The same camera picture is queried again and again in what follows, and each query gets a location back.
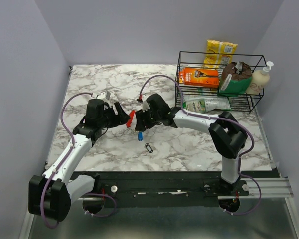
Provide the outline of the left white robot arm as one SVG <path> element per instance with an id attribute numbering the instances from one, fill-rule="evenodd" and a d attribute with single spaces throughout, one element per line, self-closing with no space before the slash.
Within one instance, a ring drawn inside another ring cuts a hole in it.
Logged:
<path id="1" fill-rule="evenodd" d="M 106 98 L 91 99 L 86 114 L 70 132 L 70 141 L 59 158 L 41 176 L 34 175 L 28 186 L 28 211 L 43 219 L 63 221 L 71 204 L 87 194 L 100 193 L 97 177 L 84 173 L 70 180 L 81 159 L 102 136 L 104 129 L 124 125 L 130 119 L 119 102 L 110 105 Z"/>

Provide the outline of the blue key tag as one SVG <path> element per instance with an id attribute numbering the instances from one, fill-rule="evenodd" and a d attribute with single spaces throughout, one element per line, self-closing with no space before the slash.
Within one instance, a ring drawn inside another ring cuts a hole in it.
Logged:
<path id="1" fill-rule="evenodd" d="M 142 132 L 138 132 L 138 141 L 142 141 L 143 140 L 143 134 Z"/>

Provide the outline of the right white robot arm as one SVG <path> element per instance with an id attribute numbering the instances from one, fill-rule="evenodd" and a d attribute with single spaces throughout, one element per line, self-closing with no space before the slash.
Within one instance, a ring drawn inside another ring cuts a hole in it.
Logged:
<path id="1" fill-rule="evenodd" d="M 186 112 L 181 107 L 170 107 L 159 94 L 147 99 L 137 99 L 142 108 L 135 113 L 135 130 L 144 132 L 156 125 L 173 128 L 187 128 L 207 133 L 211 136 L 217 152 L 222 156 L 220 191 L 231 195 L 237 190 L 240 179 L 238 173 L 239 153 L 246 143 L 247 134 L 229 113 L 207 115 Z"/>

